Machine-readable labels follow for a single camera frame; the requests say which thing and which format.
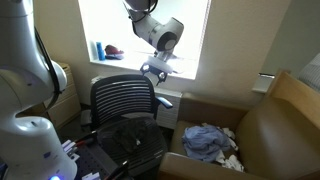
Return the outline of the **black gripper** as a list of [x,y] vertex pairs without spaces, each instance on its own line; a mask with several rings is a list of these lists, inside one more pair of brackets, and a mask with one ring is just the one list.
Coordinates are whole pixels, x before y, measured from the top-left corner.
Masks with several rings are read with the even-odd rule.
[[140,72],[142,75],[145,75],[148,72],[156,75],[158,77],[156,86],[158,86],[160,83],[165,82],[167,75],[173,72],[173,68],[166,62],[156,57],[149,56],[141,66]]

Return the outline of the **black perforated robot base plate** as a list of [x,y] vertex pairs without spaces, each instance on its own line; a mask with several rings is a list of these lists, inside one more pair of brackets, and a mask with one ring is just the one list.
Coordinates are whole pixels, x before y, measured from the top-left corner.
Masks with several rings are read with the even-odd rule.
[[98,144],[96,132],[75,141],[66,140],[62,147],[77,165],[75,180],[133,180],[128,162],[117,165]]

